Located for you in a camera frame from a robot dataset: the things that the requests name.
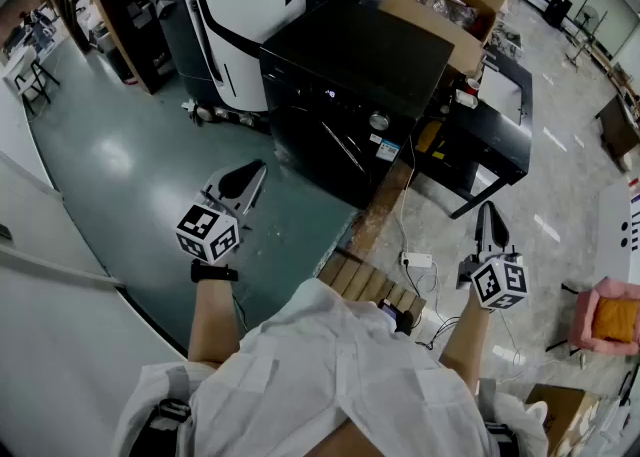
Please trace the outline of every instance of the table leg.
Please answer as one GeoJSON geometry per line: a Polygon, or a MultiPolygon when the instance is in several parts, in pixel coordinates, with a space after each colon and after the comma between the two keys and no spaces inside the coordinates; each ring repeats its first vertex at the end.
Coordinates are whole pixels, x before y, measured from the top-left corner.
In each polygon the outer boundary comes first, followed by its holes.
{"type": "Polygon", "coordinates": [[[483,201],[486,201],[487,199],[489,199],[489,197],[491,197],[493,194],[498,192],[498,190],[500,190],[502,187],[504,187],[507,183],[508,182],[507,182],[507,180],[505,178],[498,178],[491,185],[489,185],[486,189],[484,189],[482,192],[480,192],[480,194],[478,194],[473,199],[469,200],[464,205],[462,205],[460,208],[458,208],[455,212],[453,212],[450,215],[450,217],[455,220],[458,217],[460,217],[461,215],[464,215],[465,213],[467,213],[472,208],[475,208],[476,206],[478,206],[483,201]]]}

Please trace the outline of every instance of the black wristband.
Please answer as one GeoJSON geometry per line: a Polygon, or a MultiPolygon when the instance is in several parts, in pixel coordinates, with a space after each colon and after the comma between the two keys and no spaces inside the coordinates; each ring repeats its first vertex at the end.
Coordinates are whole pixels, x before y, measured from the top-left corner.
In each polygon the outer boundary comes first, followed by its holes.
{"type": "Polygon", "coordinates": [[[229,267],[215,267],[205,265],[200,260],[191,262],[191,281],[198,283],[203,279],[222,279],[225,281],[237,281],[238,272],[229,267]]]}

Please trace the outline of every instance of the label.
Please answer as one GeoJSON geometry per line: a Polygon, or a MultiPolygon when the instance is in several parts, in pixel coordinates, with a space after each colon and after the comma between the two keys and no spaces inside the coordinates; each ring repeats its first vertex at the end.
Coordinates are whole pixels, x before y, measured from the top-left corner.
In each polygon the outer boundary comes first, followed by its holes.
{"type": "Polygon", "coordinates": [[[399,151],[400,146],[394,144],[393,142],[383,140],[380,143],[380,147],[378,148],[376,157],[381,158],[382,160],[386,160],[387,162],[393,162],[399,151]]]}

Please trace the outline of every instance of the chair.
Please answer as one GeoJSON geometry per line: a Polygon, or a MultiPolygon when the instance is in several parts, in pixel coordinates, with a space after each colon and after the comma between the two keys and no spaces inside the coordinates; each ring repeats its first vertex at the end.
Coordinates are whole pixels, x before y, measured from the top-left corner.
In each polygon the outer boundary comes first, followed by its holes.
{"type": "Polygon", "coordinates": [[[589,290],[587,292],[578,293],[565,285],[562,285],[562,289],[578,296],[576,301],[576,312],[573,317],[573,325],[571,327],[571,332],[569,333],[569,338],[547,347],[547,352],[560,345],[569,343],[569,345],[577,347],[576,350],[571,351],[571,354],[574,354],[580,349],[617,356],[634,356],[639,353],[640,310],[638,310],[638,315],[636,315],[633,341],[630,343],[593,338],[591,336],[591,326],[593,324],[593,317],[600,298],[640,300],[640,285],[632,285],[630,283],[605,277],[595,286],[595,288],[593,288],[593,290],[589,290]]]}
{"type": "Polygon", "coordinates": [[[33,46],[29,46],[20,60],[20,62],[16,65],[15,69],[9,73],[9,79],[13,80],[16,88],[17,88],[17,96],[22,99],[22,104],[25,109],[31,112],[31,115],[35,116],[35,112],[31,107],[31,102],[29,101],[29,97],[27,96],[27,91],[29,89],[33,90],[36,93],[36,97],[39,95],[43,95],[47,100],[47,103],[51,103],[49,99],[49,95],[44,88],[42,79],[40,75],[45,75],[50,78],[55,84],[60,85],[51,73],[49,73],[40,63],[37,61],[37,53],[33,46]]]}

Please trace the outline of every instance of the cardboard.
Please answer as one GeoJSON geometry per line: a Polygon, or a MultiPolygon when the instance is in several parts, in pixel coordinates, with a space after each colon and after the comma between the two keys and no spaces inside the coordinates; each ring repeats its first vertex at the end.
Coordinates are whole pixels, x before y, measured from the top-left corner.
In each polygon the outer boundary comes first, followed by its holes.
{"type": "Polygon", "coordinates": [[[549,411],[544,421],[544,431],[549,439],[549,455],[557,454],[560,444],[566,440],[575,446],[588,432],[598,408],[598,397],[581,389],[562,388],[548,384],[536,384],[525,404],[540,400],[547,403],[549,411]]]}
{"type": "Polygon", "coordinates": [[[454,45],[449,65],[460,73],[473,75],[482,60],[482,47],[487,41],[496,15],[505,0],[462,0],[478,11],[476,37],[448,18],[415,0],[383,0],[379,8],[402,18],[454,45]]]}

